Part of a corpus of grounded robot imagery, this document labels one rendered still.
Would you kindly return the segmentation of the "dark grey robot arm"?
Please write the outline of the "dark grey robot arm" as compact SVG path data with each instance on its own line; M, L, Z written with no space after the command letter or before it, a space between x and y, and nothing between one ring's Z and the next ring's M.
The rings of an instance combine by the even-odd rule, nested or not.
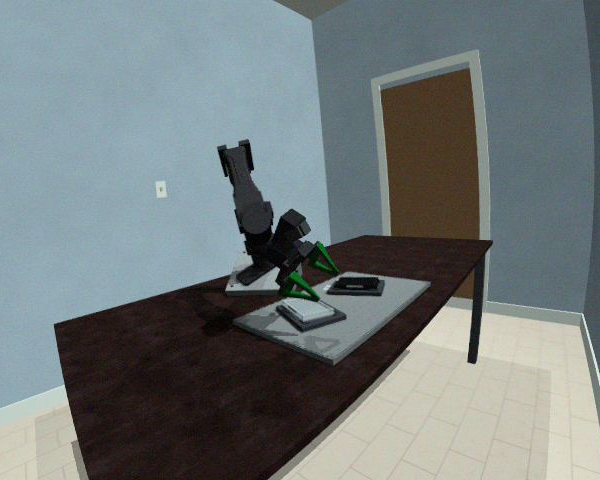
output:
M261 191L250 176L254 165L249 139L238 143L238 147L227 149L225 144L217 146L217 150L224 175L228 177L229 174L230 183L234 188L234 212L238 228L240 234L244 233L245 248L254 264L236 275L240 282L248 286L276 267L263 257L266 247L265 256L282 266L303 244L299 239L306 236L311 229L306 218L291 208L280 217L275 233L272 232L274 213L271 203L264 202ZM249 159L248 163L246 159Z

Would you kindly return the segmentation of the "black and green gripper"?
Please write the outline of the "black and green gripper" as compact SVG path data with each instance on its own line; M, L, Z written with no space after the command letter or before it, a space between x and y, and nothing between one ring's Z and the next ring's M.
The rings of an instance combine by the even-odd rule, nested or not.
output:
M298 275L298 271L296 268L299 266L300 262L304 262L307 257L310 258L307 266L315 268L317 270L326 272L328 274L337 276L339 271L331 261L327 251L325 250L323 244L317 241L315 244L310 241L305 241L283 264L279 266L274 261L265 256L267 247L264 250L264 258L269 262L277 266L280 271L275 282L280 286L278 294L282 297L290 297L290 298L299 298L305 299L313 302L318 302L320 297L315 293L315 291ZM317 261L319 254L323 257L326 263L330 266L331 269L325 267L321 263ZM297 291L294 291L293 286L297 285L301 289L305 290L309 295L303 294ZM311 295L311 296L310 296Z

